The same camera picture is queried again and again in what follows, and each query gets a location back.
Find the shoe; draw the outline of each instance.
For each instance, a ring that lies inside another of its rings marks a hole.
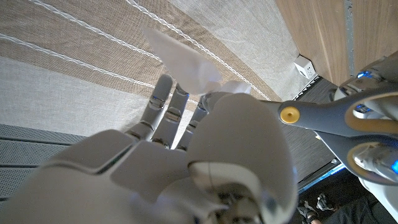
[[[317,208],[319,208],[322,211],[326,211],[326,210],[335,211],[338,209],[336,204],[334,202],[332,202],[331,200],[328,200],[324,193],[321,193],[318,197]]]
[[[297,206],[298,212],[307,220],[307,217],[313,213],[313,215],[316,215],[318,217],[317,211],[311,207],[307,201],[300,200],[298,201],[298,206]]]

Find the yellow pivot screw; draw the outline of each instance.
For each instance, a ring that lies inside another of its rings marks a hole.
[[[294,106],[288,106],[280,112],[280,118],[287,124],[296,123],[300,119],[300,111]]]

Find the white stripe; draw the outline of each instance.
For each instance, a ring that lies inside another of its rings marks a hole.
[[[96,66],[94,66],[94,65],[90,65],[90,64],[88,64],[88,63],[82,62],[81,60],[77,60],[77,59],[68,57],[68,56],[66,56],[66,55],[56,53],[56,52],[54,52],[54,51],[52,51],[52,50],[45,49],[45,48],[43,48],[43,47],[39,47],[38,45],[35,45],[35,44],[31,44],[31,43],[28,43],[28,42],[24,42],[23,40],[17,39],[17,38],[15,38],[15,37],[11,37],[11,36],[6,35],[6,34],[0,33],[0,39],[9,40],[9,41],[12,41],[12,42],[14,42],[14,43],[16,43],[16,44],[24,45],[24,46],[26,46],[26,47],[30,47],[30,48],[32,48],[32,49],[34,49],[34,50],[39,51],[39,52],[43,52],[43,53],[49,54],[49,55],[51,55],[51,56],[55,56],[55,57],[58,57],[58,58],[62,58],[62,59],[64,59],[64,60],[66,60],[66,61],[76,63],[76,64],[78,64],[78,65],[81,65],[81,66],[90,68],[90,69],[92,69],[92,70],[101,72],[101,73],[103,73],[103,74],[111,75],[112,77],[120,78],[120,79],[122,79],[122,80],[129,81],[129,82],[132,82],[132,83],[135,83],[135,84],[138,84],[138,85],[143,85],[143,86],[146,86],[146,87],[149,87],[149,88],[155,88],[154,85],[151,85],[151,84],[149,84],[149,83],[144,83],[144,82],[141,82],[141,81],[137,81],[137,80],[135,80],[135,79],[133,79],[133,78],[128,78],[128,77],[125,77],[125,76],[116,74],[116,73],[114,73],[114,72],[109,72],[109,71],[107,71],[107,70],[105,70],[105,69],[98,68],[98,67],[96,67]],[[198,104],[198,102],[196,102],[195,100],[188,99],[188,101],[191,102],[191,103],[194,103],[194,104],[196,104],[196,105]]]
[[[53,6],[49,5],[49,4],[46,4],[46,3],[42,2],[42,1],[39,1],[39,0],[29,0],[29,1],[31,1],[31,2],[33,2],[35,4],[37,4],[37,5],[43,6],[44,8],[48,9],[49,11],[52,11],[53,13],[58,14],[58,15],[64,17],[64,18],[68,19],[69,21],[76,22],[77,24],[79,24],[79,25],[81,25],[81,26],[83,26],[83,27],[85,27],[85,28],[87,28],[89,30],[92,30],[93,32],[96,32],[99,35],[103,35],[106,38],[108,38],[109,40],[115,41],[118,44],[121,44],[121,45],[123,45],[123,46],[125,46],[125,47],[127,47],[127,48],[129,48],[131,50],[135,50],[136,52],[139,52],[141,54],[144,54],[146,56],[149,56],[151,58],[154,58],[154,59],[162,62],[161,59],[158,56],[156,56],[156,55],[154,55],[152,53],[149,53],[149,52],[147,52],[145,50],[142,50],[142,49],[140,49],[140,48],[138,48],[136,46],[128,44],[127,42],[125,42],[123,40],[117,39],[114,36],[112,36],[111,34],[107,34],[107,33],[103,32],[102,30],[100,30],[99,28],[93,27],[93,26],[87,24],[84,21],[76,19],[73,16],[71,16],[71,15],[65,13],[65,12],[62,12],[62,11],[58,10],[57,8],[55,8],[55,7],[53,7]]]
[[[214,59],[216,59],[220,64],[224,65],[228,70],[230,70],[232,73],[234,73],[237,77],[239,77],[242,81],[248,83],[251,85],[251,87],[253,88],[253,90],[255,90],[256,92],[258,92],[262,97],[264,97],[266,100],[271,100],[268,96],[266,96],[265,94],[263,94],[263,92],[261,90],[259,90],[256,86],[254,86],[251,82],[249,82],[249,80],[247,80],[245,77],[243,77],[241,74],[239,74],[239,72],[237,72],[233,67],[229,66],[226,62],[224,62],[224,60],[222,60],[221,58],[219,58],[219,56],[215,55],[213,52],[210,52],[206,47],[204,47],[202,44],[199,44],[196,40],[194,40],[193,38],[191,38],[189,35],[185,34],[184,32],[182,32],[182,30],[176,28],[174,25],[169,24],[167,21],[165,21],[164,19],[160,18],[159,16],[157,16],[156,14],[154,14],[153,12],[149,12],[148,9],[146,9],[144,6],[139,5],[138,3],[136,3],[134,0],[126,0],[132,7],[135,7],[136,9],[140,10],[141,12],[143,12],[144,14],[148,15],[149,17],[153,18],[154,20],[158,21],[159,23],[161,23],[162,25],[165,25],[166,27],[168,27],[169,29],[173,30],[174,32],[176,32],[177,34],[181,35],[185,40],[191,42],[193,45],[197,46],[199,49],[201,49],[202,51],[204,51],[206,54],[210,55],[211,57],[213,57]]]

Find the white plastic casing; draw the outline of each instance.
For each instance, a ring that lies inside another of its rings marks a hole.
[[[312,62],[301,55],[294,61],[294,65],[300,74],[307,79],[311,79],[317,74],[313,68]]]

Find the fabric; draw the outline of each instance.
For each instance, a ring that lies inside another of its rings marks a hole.
[[[105,129],[127,131],[139,122],[148,102],[143,96],[4,57],[0,67],[2,124],[81,136]],[[192,114],[184,112],[176,141]]]
[[[308,83],[292,63],[299,51],[274,1],[170,2],[225,44],[282,100],[291,100]]]
[[[220,72],[221,84],[250,84],[257,99],[289,100],[305,86],[307,80],[295,76],[298,51],[274,0],[195,4],[4,1],[0,123],[84,136],[133,125],[157,79],[169,72],[143,26],[202,54]],[[190,95],[183,124],[198,100]]]

